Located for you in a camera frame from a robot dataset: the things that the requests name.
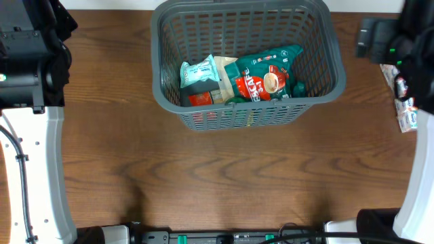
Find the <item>orange pasta package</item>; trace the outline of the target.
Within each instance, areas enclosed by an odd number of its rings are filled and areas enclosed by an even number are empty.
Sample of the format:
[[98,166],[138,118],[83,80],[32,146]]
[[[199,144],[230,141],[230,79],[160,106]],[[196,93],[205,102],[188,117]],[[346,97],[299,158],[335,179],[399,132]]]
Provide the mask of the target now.
[[189,96],[189,102],[191,106],[205,106],[211,104],[222,104],[224,100],[220,90],[216,89],[191,95]]

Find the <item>green lid jar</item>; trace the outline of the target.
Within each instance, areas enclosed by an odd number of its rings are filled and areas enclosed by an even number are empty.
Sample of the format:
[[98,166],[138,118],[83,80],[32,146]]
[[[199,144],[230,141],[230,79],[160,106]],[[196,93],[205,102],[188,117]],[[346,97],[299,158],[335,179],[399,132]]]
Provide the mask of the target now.
[[246,103],[249,102],[250,100],[248,98],[244,98],[244,97],[233,97],[233,98],[229,98],[225,104],[226,105],[230,105],[230,104],[240,104],[240,103]]

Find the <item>beige paper pouch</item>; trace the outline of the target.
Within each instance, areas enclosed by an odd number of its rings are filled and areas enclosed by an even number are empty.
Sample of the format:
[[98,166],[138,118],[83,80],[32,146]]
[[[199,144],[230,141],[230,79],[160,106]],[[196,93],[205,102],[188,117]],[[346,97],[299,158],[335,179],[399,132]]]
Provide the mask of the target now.
[[220,78],[218,84],[224,102],[227,102],[230,98],[233,98],[235,96],[230,79],[224,67],[228,64],[234,63],[236,60],[237,58],[232,58],[232,57],[214,56],[214,61],[216,63],[218,76]]

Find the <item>light blue wipes packet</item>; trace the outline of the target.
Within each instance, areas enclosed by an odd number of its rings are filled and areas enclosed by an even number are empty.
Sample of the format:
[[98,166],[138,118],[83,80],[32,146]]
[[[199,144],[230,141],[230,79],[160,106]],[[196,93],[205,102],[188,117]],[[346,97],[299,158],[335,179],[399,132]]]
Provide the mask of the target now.
[[202,62],[190,65],[183,62],[180,67],[180,87],[185,88],[199,81],[219,82],[218,69],[213,55],[209,55]]

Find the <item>green coffee bag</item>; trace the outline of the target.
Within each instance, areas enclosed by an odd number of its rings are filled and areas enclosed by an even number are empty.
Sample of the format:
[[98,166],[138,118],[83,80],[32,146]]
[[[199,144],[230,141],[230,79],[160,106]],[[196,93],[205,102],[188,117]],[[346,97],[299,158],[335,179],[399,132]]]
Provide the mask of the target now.
[[299,45],[276,47],[225,65],[234,95],[249,102],[291,98],[296,84],[292,65],[302,52]]

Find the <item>tissue pack multipack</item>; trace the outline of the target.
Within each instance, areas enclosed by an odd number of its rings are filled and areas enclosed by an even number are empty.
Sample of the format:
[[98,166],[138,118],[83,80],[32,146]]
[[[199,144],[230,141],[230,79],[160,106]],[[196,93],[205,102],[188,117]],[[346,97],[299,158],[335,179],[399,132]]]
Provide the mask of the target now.
[[396,66],[381,64],[380,69],[394,95],[397,120],[402,133],[417,130],[417,108],[414,98],[407,95],[408,86]]

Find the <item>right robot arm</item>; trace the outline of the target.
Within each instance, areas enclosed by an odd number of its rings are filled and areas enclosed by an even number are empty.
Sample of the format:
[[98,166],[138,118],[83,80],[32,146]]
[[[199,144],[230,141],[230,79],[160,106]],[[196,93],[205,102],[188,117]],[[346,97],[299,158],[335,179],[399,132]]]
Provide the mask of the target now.
[[405,1],[397,19],[366,18],[356,54],[397,70],[395,103],[402,131],[415,131],[410,179],[399,208],[362,209],[350,220],[330,221],[320,243],[433,242],[433,2]]

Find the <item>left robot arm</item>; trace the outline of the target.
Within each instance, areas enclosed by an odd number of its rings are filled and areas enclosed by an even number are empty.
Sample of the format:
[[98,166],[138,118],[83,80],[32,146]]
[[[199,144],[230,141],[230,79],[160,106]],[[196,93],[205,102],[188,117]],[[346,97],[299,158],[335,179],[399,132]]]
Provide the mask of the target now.
[[59,1],[1,2],[1,150],[11,243],[129,243],[127,226],[77,228],[62,164],[64,86],[77,23]]

